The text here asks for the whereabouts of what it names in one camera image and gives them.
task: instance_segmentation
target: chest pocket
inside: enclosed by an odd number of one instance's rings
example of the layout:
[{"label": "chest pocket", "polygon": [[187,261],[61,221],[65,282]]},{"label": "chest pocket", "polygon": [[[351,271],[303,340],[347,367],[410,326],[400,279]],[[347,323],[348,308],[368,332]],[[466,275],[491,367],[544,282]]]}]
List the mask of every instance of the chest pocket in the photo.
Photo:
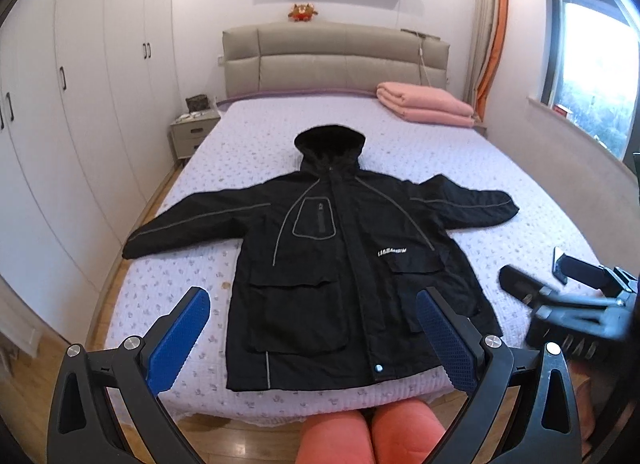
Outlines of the chest pocket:
[{"label": "chest pocket", "polygon": [[293,235],[311,240],[335,236],[334,211],[327,197],[306,197],[293,224]]},{"label": "chest pocket", "polygon": [[427,287],[437,287],[438,277],[444,270],[444,263],[435,251],[409,249],[401,254],[383,254],[392,273],[392,284],[398,298],[402,314],[413,333],[422,332],[415,312],[415,297]]}]

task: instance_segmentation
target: window sill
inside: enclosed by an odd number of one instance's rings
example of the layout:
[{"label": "window sill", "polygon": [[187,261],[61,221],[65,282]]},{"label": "window sill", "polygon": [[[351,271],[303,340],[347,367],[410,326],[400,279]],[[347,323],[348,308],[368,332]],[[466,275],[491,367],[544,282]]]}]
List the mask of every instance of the window sill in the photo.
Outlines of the window sill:
[{"label": "window sill", "polygon": [[531,106],[533,106],[535,108],[538,108],[539,110],[544,111],[546,114],[548,114],[549,116],[553,116],[556,120],[558,120],[559,122],[563,123],[565,126],[570,127],[570,129],[573,130],[574,133],[576,133],[578,137],[582,137],[583,139],[588,140],[591,144],[593,144],[595,147],[597,147],[599,151],[602,151],[603,155],[610,162],[615,164],[615,166],[617,166],[617,168],[621,169],[625,173],[625,175],[628,176],[634,183],[638,183],[638,178],[636,177],[636,175],[633,173],[633,171],[631,171],[626,166],[625,163],[623,163],[623,161],[621,161],[618,157],[613,155],[612,152],[610,152],[608,149],[606,149],[604,146],[602,146],[597,140],[595,140],[591,135],[589,135],[587,132],[585,132],[582,128],[580,128],[578,126],[575,126],[575,124],[572,123],[571,121],[569,121],[566,117],[563,117],[559,113],[556,113],[551,108],[549,108],[546,104],[543,104],[542,102],[540,102],[536,98],[527,97],[527,100],[529,101],[529,104]]}]

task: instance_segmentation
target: beige curtain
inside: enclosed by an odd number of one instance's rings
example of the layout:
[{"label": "beige curtain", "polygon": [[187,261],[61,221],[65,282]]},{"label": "beige curtain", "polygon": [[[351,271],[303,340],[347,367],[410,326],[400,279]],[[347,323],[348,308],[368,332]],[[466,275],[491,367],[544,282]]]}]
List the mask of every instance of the beige curtain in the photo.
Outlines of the beige curtain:
[{"label": "beige curtain", "polygon": [[472,107],[478,101],[478,87],[489,62],[498,21],[498,0],[476,0],[469,62],[463,98]]}]

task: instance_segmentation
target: blue gripper pad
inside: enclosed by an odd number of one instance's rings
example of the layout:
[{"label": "blue gripper pad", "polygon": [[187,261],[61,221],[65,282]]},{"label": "blue gripper pad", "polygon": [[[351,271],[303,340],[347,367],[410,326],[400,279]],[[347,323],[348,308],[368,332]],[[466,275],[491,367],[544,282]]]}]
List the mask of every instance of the blue gripper pad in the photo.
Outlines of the blue gripper pad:
[{"label": "blue gripper pad", "polygon": [[451,384],[457,390],[472,394],[478,386],[474,354],[427,291],[421,290],[418,293],[415,306],[420,326],[427,334]]},{"label": "blue gripper pad", "polygon": [[209,295],[205,290],[198,289],[158,342],[156,349],[149,355],[146,384],[154,396],[173,386],[175,378],[209,319],[209,309]]}]

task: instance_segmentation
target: window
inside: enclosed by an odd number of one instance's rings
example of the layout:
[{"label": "window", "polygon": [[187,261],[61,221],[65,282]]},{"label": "window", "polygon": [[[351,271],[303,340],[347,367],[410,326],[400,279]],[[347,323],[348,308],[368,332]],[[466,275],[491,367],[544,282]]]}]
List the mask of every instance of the window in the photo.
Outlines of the window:
[{"label": "window", "polygon": [[542,102],[620,160],[631,163],[638,37],[613,0],[552,0],[549,66]]}]

